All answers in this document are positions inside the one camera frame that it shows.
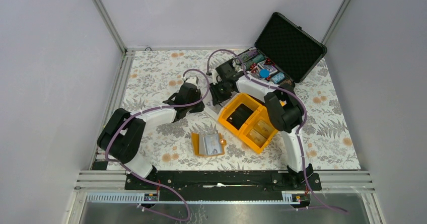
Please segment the clear plastic card bin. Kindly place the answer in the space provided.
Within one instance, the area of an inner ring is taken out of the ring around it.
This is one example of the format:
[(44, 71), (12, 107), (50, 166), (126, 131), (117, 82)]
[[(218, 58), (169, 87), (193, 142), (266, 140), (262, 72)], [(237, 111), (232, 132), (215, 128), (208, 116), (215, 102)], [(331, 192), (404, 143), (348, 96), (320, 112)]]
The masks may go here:
[(223, 107), (221, 105), (213, 105), (212, 102), (207, 102), (204, 105), (205, 105), (205, 108), (204, 108), (205, 113), (209, 117), (217, 121), (220, 117)]

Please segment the yellow divided plastic bin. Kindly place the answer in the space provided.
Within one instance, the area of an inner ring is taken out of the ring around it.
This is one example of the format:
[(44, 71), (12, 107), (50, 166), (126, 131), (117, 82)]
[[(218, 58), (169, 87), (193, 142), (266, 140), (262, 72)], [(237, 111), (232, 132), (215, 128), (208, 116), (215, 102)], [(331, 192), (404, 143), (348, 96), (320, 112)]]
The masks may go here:
[[(240, 104), (246, 105), (254, 112), (237, 130), (227, 122), (227, 118)], [(267, 108), (260, 101), (244, 93), (238, 93), (223, 106), (218, 123), (257, 154), (261, 153), (278, 133), (269, 120)]]

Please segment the orange card holder wallet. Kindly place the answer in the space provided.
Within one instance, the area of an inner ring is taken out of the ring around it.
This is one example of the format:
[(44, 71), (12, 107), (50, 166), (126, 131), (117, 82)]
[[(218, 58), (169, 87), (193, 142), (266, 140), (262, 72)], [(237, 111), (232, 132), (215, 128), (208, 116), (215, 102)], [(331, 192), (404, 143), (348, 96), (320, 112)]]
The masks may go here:
[(192, 133), (191, 142), (196, 156), (216, 157), (225, 154), (227, 142), (218, 132), (208, 135)]

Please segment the white VIP card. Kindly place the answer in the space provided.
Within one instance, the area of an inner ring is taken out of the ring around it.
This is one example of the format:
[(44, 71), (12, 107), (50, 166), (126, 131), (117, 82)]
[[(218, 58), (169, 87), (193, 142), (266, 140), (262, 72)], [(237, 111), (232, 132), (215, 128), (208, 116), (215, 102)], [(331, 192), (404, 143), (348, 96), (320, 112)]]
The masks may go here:
[(218, 134), (206, 135), (204, 137), (205, 153), (208, 156), (223, 154), (223, 145)]

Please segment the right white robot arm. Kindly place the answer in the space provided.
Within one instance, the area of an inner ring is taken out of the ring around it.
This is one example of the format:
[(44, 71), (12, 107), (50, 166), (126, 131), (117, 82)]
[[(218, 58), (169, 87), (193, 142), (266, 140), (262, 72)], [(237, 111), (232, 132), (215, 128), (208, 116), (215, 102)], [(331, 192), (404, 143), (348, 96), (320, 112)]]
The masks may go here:
[(261, 101), (266, 107), (272, 126), (283, 137), (288, 155), (287, 167), (294, 171), (289, 175), (290, 186), (301, 190), (309, 183), (302, 128), (308, 118), (307, 109), (292, 90), (267, 83), (246, 73), (235, 70), (230, 63), (223, 63), (211, 71), (210, 86), (213, 104), (231, 98), (232, 92), (244, 93)]

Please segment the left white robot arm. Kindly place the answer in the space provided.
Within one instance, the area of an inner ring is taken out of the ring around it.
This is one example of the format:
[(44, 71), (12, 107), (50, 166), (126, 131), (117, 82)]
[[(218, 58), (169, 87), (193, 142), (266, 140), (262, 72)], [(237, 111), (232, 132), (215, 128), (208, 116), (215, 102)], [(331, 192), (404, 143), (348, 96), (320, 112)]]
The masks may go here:
[(112, 156), (123, 167), (137, 176), (137, 183), (143, 189), (151, 189), (156, 184), (155, 167), (138, 154), (144, 131), (174, 123), (184, 118), (187, 113), (204, 110), (203, 100), (209, 94), (201, 93), (195, 82), (185, 82), (178, 92), (162, 102), (160, 106), (131, 113), (118, 108), (101, 131), (97, 145), (105, 151), (105, 156)]

